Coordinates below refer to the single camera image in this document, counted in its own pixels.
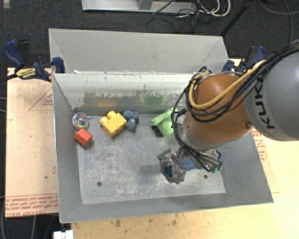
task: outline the orange object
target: orange object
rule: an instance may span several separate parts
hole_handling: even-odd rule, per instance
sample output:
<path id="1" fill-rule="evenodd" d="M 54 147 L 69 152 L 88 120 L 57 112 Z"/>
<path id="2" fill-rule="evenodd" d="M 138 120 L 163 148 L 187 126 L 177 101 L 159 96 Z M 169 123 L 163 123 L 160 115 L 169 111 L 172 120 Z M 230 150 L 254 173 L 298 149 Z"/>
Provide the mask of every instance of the orange object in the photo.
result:
<path id="1" fill-rule="evenodd" d="M 93 136 L 87 132 L 84 128 L 80 129 L 75 137 L 74 137 L 80 144 L 82 144 L 83 146 L 86 146 L 87 144 L 90 143 L 90 141 L 92 140 Z"/>

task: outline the blue object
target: blue object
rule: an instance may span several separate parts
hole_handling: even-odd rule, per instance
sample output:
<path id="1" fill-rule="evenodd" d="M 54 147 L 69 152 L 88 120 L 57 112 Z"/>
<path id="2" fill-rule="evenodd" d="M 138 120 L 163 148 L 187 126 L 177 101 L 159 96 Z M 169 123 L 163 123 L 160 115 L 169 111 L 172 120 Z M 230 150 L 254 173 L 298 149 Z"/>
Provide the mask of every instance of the blue object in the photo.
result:
<path id="1" fill-rule="evenodd" d="M 123 112 L 123 117 L 128 121 L 125 127 L 130 131 L 136 130 L 136 124 L 139 122 L 139 113 L 126 110 Z"/>
<path id="2" fill-rule="evenodd" d="M 33 65 L 30 67 L 25 67 L 25 60 L 23 59 L 23 57 L 17 49 L 15 39 L 7 42 L 3 47 L 3 51 L 11 61 L 16 63 L 17 66 L 14 69 L 14 73 L 21 79 L 38 79 L 50 82 L 51 74 L 46 72 L 44 68 L 41 68 L 38 62 L 34 62 Z M 60 57 L 53 58 L 52 62 L 49 64 L 53 64 L 55 66 L 56 73 L 65 73 L 65 66 L 63 60 Z"/>
<path id="3" fill-rule="evenodd" d="M 193 161 L 191 161 L 189 158 L 182 160 L 181 166 L 183 168 L 186 168 L 187 171 L 196 169 L 196 166 L 194 165 Z"/>
<path id="4" fill-rule="evenodd" d="M 169 175 L 169 176 L 173 176 L 173 172 L 172 172 L 172 166 L 169 165 L 167 168 L 166 168 L 166 173 Z"/>
<path id="5" fill-rule="evenodd" d="M 262 46 L 251 46 L 249 48 L 248 55 L 239 64 L 238 72 L 243 72 L 246 67 L 254 66 L 257 62 L 261 61 L 264 58 L 265 54 L 265 49 Z"/>
<path id="6" fill-rule="evenodd" d="M 234 61 L 228 60 L 221 71 L 222 72 L 231 71 L 231 69 L 234 67 L 234 64 L 235 64 Z"/>
<path id="7" fill-rule="evenodd" d="M 57 73 L 65 73 L 65 66 L 60 57 L 52 58 L 52 63 L 54 64 Z"/>
<path id="8" fill-rule="evenodd" d="M 17 64 L 18 69 L 25 65 L 25 61 L 16 47 L 15 39 L 7 42 L 3 47 L 3 51 L 5 55 L 8 57 L 8 59 L 12 60 Z"/>

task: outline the black floor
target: black floor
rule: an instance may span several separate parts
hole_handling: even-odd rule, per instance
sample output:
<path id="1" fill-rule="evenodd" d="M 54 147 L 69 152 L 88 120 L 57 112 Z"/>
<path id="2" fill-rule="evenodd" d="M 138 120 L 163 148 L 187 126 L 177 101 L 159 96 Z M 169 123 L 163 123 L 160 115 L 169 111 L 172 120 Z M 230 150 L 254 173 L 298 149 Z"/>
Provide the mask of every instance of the black floor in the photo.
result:
<path id="1" fill-rule="evenodd" d="M 75 28 L 130 32 L 159 32 L 195 35 L 220 35 L 245 0 L 231 0 L 232 8 L 225 17 L 202 15 L 201 19 L 177 19 L 173 15 L 132 12 L 83 12 L 81 0 L 10 0 L 10 9 L 3 9 L 0 0 L 0 78 L 7 67 L 14 67 L 2 52 L 4 44 L 11 39 L 30 39 L 31 56 L 43 62 L 49 60 L 49 28 Z M 261 45 L 267 54 L 280 50 L 290 40 L 299 38 L 299 0 L 254 0 L 224 37 L 230 57 L 244 57 L 250 45 Z M 0 97 L 6 97 L 6 83 L 0 83 Z M 5 102 L 0 101 L 5 109 Z M 5 167 L 5 114 L 0 112 L 0 196 L 4 195 Z M 34 238 L 46 238 L 48 226 L 52 231 L 61 229 L 58 218 L 38 216 Z M 3 221 L 6 238 L 29 239 L 33 217 Z"/>

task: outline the cardboard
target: cardboard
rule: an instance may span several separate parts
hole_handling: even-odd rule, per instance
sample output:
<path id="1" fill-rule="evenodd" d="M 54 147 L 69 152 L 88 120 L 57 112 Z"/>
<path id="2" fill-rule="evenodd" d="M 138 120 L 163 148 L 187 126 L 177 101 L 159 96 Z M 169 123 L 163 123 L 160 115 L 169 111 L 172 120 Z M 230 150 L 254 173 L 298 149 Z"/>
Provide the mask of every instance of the cardboard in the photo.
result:
<path id="1" fill-rule="evenodd" d="M 6 218 L 58 213 L 52 104 L 49 82 L 7 82 Z"/>

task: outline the clamp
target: clamp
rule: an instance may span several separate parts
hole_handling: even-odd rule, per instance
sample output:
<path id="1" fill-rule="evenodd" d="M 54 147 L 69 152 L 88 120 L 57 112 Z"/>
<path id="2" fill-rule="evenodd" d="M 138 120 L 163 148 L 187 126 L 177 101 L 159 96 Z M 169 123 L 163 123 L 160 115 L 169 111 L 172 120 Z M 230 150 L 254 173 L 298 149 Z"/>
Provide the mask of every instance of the clamp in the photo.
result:
<path id="1" fill-rule="evenodd" d="M 23 80 L 38 79 L 51 82 L 51 74 L 44 70 L 45 66 L 54 66 L 55 73 L 65 73 L 65 66 L 60 57 L 55 57 L 50 63 L 41 65 L 41 63 L 34 62 L 31 66 L 28 57 L 28 40 L 21 40 L 17 43 L 15 39 L 7 42 L 3 51 L 5 55 L 13 62 L 16 63 L 14 69 L 14 77 L 19 77 Z"/>

